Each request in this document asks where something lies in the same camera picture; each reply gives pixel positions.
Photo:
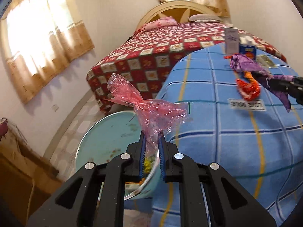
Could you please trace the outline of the blue plaid bed sheet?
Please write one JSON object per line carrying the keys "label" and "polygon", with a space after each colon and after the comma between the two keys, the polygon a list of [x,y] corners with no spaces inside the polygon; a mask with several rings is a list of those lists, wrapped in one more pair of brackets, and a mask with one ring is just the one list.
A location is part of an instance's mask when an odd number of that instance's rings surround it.
{"label": "blue plaid bed sheet", "polygon": [[165,137],[195,162],[220,164],[282,225],[302,197],[302,106],[287,111],[267,89],[245,104],[224,44],[195,51],[171,70],[155,98],[187,103]]}

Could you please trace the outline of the red checkered bedspread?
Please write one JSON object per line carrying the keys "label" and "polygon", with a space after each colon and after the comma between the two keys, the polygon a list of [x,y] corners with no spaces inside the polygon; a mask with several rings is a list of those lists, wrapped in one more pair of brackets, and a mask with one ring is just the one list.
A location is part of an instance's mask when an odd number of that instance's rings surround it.
{"label": "red checkered bedspread", "polygon": [[151,31],[137,30],[87,73],[87,82],[99,109],[113,105],[107,82],[113,73],[131,82],[145,99],[155,98],[173,66],[186,55],[224,42],[223,23],[181,23]]}

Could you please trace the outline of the light blue trash bin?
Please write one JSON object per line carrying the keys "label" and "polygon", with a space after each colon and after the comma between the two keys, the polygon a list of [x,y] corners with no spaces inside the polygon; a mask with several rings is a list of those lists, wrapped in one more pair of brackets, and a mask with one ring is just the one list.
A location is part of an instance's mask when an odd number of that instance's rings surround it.
{"label": "light blue trash bin", "polygon": [[[141,127],[133,111],[110,114],[94,124],[80,141],[76,152],[75,167],[79,170],[85,163],[107,163],[118,154],[125,153],[127,146],[140,139]],[[144,181],[125,185],[125,199],[151,198],[160,179],[159,156]]]}

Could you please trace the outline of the wooden side cabinet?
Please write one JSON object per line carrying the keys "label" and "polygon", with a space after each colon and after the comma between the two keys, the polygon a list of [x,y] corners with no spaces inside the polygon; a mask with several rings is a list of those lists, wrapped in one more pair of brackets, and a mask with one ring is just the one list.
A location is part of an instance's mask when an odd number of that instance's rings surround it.
{"label": "wooden side cabinet", "polygon": [[61,185],[59,171],[33,152],[16,129],[1,119],[1,226],[26,226]]}

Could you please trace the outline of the yellow snack wrapper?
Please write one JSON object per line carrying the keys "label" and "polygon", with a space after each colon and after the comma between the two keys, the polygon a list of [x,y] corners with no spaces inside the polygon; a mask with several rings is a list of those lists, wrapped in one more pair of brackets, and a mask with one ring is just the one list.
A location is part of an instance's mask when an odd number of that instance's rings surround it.
{"label": "yellow snack wrapper", "polygon": [[151,172],[155,159],[156,159],[156,156],[154,156],[154,155],[145,158],[144,168],[143,168],[144,175],[148,175]]}

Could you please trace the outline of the left window curtain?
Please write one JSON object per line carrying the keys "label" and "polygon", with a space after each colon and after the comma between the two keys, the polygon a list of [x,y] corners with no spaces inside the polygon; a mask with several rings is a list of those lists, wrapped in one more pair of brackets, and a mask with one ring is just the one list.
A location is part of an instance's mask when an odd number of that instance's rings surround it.
{"label": "left window curtain", "polygon": [[24,104],[94,48],[74,0],[12,0],[1,17],[1,42]]}

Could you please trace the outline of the wall power socket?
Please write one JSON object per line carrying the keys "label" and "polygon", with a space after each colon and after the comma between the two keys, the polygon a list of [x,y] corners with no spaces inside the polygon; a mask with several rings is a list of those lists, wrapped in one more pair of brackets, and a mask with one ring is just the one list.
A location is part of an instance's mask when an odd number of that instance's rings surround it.
{"label": "wall power socket", "polygon": [[52,110],[54,110],[54,112],[56,112],[59,109],[57,104],[54,104],[51,108]]}

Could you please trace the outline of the purple snack wrapper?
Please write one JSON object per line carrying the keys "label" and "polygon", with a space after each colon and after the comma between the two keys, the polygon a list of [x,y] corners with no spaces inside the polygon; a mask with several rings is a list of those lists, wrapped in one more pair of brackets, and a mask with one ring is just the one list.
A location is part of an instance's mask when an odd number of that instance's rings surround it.
{"label": "purple snack wrapper", "polygon": [[282,87],[274,87],[274,84],[285,81],[291,83],[294,80],[292,75],[272,75],[259,63],[243,54],[233,54],[230,59],[230,66],[237,73],[250,72],[252,77],[264,88],[274,94],[284,105],[287,112],[291,110],[291,102],[288,99],[289,90]]}

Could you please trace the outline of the pink transparent plastic bag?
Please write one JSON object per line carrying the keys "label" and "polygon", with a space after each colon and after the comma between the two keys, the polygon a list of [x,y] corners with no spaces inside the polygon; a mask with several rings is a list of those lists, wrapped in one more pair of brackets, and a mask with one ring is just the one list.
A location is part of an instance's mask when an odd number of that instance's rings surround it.
{"label": "pink transparent plastic bag", "polygon": [[146,136],[147,154],[151,156],[157,150],[160,132],[170,132],[188,119],[188,104],[171,103],[165,100],[145,100],[140,92],[123,76],[113,73],[107,88],[109,101],[132,107]]}

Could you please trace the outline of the cream wooden headboard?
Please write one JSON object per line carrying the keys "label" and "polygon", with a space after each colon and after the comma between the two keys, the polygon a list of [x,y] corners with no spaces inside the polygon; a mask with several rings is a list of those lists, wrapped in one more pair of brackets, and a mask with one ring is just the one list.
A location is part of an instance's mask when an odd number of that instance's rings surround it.
{"label": "cream wooden headboard", "polygon": [[161,3],[149,10],[144,17],[141,18],[136,29],[144,24],[161,19],[164,17],[173,17],[177,23],[188,22],[188,18],[196,14],[211,14],[215,12],[208,7],[190,1],[169,1]]}

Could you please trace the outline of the blue milk carton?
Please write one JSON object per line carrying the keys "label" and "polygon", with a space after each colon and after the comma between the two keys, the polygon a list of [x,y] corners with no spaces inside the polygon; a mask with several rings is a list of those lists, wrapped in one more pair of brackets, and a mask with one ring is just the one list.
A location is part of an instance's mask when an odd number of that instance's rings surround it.
{"label": "blue milk carton", "polygon": [[255,41],[250,36],[240,36],[239,53],[256,60],[257,48]]}

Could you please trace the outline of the red plastic bag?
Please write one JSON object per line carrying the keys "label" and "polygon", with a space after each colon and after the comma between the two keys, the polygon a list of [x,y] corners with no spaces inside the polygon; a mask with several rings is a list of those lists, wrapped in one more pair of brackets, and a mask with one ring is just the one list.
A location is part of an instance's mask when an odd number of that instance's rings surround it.
{"label": "red plastic bag", "polygon": [[230,61],[230,67],[234,71],[237,90],[246,101],[253,101],[260,95],[260,87],[250,71],[258,69],[256,61],[243,54],[224,56]]}

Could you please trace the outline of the foil sachet packets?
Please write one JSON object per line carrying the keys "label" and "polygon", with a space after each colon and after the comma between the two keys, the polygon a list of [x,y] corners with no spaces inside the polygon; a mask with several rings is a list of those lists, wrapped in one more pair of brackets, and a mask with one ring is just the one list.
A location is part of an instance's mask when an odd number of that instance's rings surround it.
{"label": "foil sachet packets", "polygon": [[277,68],[277,66],[267,55],[257,55],[256,61],[265,68]]}

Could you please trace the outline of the white tall carton box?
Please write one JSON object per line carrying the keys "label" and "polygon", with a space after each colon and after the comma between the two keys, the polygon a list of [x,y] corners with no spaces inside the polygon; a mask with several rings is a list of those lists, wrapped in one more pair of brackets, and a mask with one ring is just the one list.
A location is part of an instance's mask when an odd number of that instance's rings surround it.
{"label": "white tall carton box", "polygon": [[239,53],[239,33],[237,28],[225,27],[224,40],[226,47],[226,55],[233,55],[235,53]]}

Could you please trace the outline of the striped grey pillow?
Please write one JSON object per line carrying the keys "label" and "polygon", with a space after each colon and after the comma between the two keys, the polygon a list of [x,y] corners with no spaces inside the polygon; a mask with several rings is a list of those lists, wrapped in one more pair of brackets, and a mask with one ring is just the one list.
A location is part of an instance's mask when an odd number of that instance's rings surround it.
{"label": "striped grey pillow", "polygon": [[212,14],[196,14],[190,16],[188,21],[195,23],[221,23],[222,19]]}

